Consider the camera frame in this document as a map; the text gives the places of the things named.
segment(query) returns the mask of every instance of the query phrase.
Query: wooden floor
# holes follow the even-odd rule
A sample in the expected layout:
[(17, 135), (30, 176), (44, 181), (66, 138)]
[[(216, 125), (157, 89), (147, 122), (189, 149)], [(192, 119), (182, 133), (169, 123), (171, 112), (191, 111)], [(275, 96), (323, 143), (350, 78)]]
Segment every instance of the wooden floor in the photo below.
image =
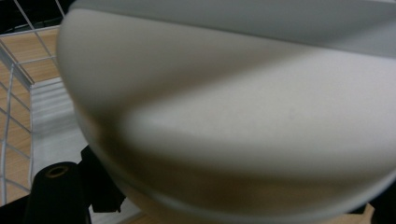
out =
[[(48, 50), (42, 48), (40, 42), (37, 40), (35, 34), (26, 35), (11, 35), (0, 37), (7, 47), (14, 53), (18, 62), (23, 63), (22, 68), (32, 76), (35, 82), (41, 82), (54, 77), (58, 77), (59, 73), (56, 64), (52, 59), (46, 59), (54, 55), (55, 41), (57, 30), (48, 30), (38, 33), (45, 42)], [(43, 59), (36, 62), (31, 62), (37, 59)], [(9, 82), (9, 72), (5, 66), (0, 62), (0, 81), (6, 87)], [(20, 102), (30, 107), (30, 92), (27, 91), (18, 80), (13, 80), (12, 92), (15, 97), (11, 99), (11, 116), (15, 118), (9, 123), (7, 143), (10, 147), (7, 148), (6, 153), (6, 176), (8, 179), (21, 184), (25, 188), (29, 188), (28, 174), (29, 174), (29, 160), (22, 154), (31, 156), (31, 135), (26, 132), (18, 123), (25, 129), (31, 130), (30, 111), (22, 106)], [(0, 107), (7, 111), (7, 91), (0, 88)], [(5, 136), (4, 130), (6, 125), (6, 115), (0, 113), (0, 138)], [(16, 188), (11, 184), (7, 184), (7, 201), (12, 202), (27, 192)], [(373, 213), (373, 208), (368, 206), (363, 215), (343, 215), (332, 220), (322, 222), (321, 224), (369, 224), (370, 217)], [(149, 216), (141, 215), (139, 218), (122, 223), (130, 224), (155, 224), (160, 223), (153, 220)]]

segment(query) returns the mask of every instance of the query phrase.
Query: white rounded object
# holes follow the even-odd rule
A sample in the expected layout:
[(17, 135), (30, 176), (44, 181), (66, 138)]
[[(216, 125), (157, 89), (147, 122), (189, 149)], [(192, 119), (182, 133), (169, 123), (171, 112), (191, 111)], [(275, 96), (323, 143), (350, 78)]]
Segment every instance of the white rounded object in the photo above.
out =
[(89, 9), (58, 59), (120, 189), (165, 223), (304, 223), (396, 176), (396, 62)]

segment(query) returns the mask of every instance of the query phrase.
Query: blurry white object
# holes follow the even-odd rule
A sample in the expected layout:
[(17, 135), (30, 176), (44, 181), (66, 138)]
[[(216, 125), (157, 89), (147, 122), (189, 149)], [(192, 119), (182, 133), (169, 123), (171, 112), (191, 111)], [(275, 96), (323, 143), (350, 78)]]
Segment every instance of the blurry white object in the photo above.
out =
[(395, 6), (79, 1), (58, 57), (87, 141), (143, 210), (303, 223), (395, 179)]

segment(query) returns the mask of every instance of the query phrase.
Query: screw hole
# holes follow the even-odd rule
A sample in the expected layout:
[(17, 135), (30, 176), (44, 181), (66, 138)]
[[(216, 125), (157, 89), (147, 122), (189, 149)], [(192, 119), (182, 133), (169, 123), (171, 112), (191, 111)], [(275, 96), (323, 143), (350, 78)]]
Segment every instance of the screw hole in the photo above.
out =
[(69, 170), (69, 167), (67, 167), (67, 166), (56, 166), (56, 167), (50, 169), (46, 173), (46, 177), (56, 178), (58, 176), (64, 175), (68, 170)]

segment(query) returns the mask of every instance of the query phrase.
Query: wooden surface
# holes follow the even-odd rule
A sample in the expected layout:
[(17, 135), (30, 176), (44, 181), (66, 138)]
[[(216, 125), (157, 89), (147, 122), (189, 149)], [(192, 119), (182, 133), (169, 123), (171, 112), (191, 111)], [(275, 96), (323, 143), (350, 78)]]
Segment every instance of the wooden surface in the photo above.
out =
[[(57, 36), (57, 30), (49, 30), (40, 32), (40, 36), (43, 37), (44, 42), (48, 46), (49, 52), (53, 54), (55, 52), (55, 41)], [(36, 59), (42, 59), (49, 57), (48, 53), (42, 48), (34, 34), (28, 35), (11, 35), (6, 37), (0, 37), (7, 47), (15, 54), (19, 62), (28, 62)], [(53, 60), (41, 60), (34, 63), (25, 63), (22, 66), (32, 77), (34, 81), (40, 82), (53, 77), (59, 76), (56, 68), (56, 64)], [(8, 84), (8, 71), (3, 64), (0, 63), (0, 81), (5, 85)], [(29, 92), (25, 90), (18, 81), (14, 82), (13, 92), (23, 102), (30, 105)], [(0, 88), (0, 107), (7, 110), (7, 92)], [(26, 128), (30, 129), (30, 115), (23, 106), (21, 106), (15, 100), (12, 101), (11, 115), (15, 117), (20, 123)], [(0, 137), (4, 136), (4, 123), (5, 116), (0, 114)], [(30, 144), (31, 137), (26, 134), (24, 130), (11, 122), (9, 129), (8, 142), (14, 147), (20, 148), (21, 151), (30, 156)], [(29, 187), (28, 170), (29, 161), (16, 153), (14, 150), (7, 150), (7, 177), (17, 183), (21, 183), (25, 187)], [(20, 189), (8, 185), (8, 201), (11, 202), (15, 199), (20, 198), (26, 193)], [(321, 222), (320, 224), (369, 224), (370, 217), (373, 213), (373, 208), (368, 206), (364, 215), (343, 215), (336, 217), (332, 220)], [(160, 223), (148, 216), (141, 215), (139, 218), (130, 220), (128, 224), (156, 224)]]

